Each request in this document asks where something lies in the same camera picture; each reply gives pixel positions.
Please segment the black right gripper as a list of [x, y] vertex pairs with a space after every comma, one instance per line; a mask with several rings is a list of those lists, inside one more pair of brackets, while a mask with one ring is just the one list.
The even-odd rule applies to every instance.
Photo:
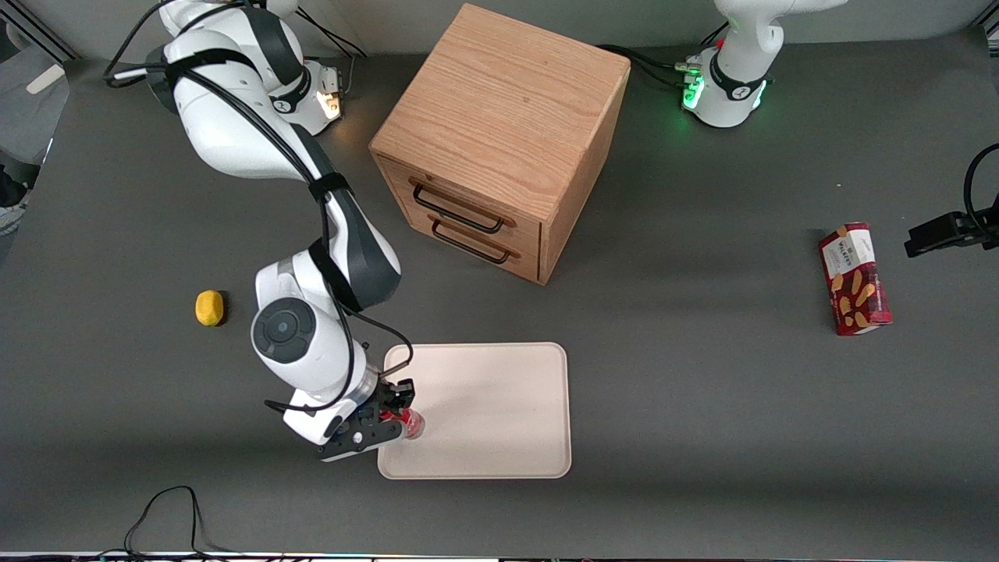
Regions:
[[404, 411], [415, 398], [414, 381], [378, 381], [375, 392], [354, 413], [354, 433], [361, 438], [400, 438], [404, 436]]

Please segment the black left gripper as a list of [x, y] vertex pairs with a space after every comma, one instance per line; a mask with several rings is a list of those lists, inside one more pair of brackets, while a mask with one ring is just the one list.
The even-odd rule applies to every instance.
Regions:
[[916, 258], [946, 247], [980, 245], [988, 251], [998, 248], [998, 210], [983, 209], [967, 214], [948, 212], [908, 231], [904, 249]]

